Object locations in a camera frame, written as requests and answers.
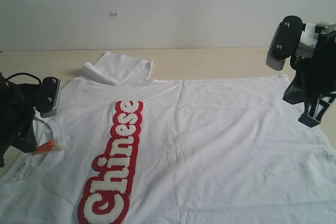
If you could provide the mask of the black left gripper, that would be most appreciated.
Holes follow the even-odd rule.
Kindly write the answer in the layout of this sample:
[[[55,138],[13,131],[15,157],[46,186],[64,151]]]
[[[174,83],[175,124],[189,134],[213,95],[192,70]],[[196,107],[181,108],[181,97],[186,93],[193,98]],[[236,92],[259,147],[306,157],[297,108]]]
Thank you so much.
[[[11,79],[28,76],[37,84],[16,84]],[[33,119],[35,100],[42,81],[35,75],[19,72],[5,78],[1,76],[1,167],[5,166],[4,154],[10,146],[31,153],[37,148]]]

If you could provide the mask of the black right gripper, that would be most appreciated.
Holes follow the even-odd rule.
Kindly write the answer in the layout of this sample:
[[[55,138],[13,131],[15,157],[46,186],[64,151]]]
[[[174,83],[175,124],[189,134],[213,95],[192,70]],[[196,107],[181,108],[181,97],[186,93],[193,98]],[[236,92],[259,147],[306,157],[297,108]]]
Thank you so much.
[[[304,103],[298,121],[308,127],[318,126],[335,101],[335,29],[316,33],[304,29],[298,48],[290,57],[296,74],[283,94],[283,100],[295,105]]]

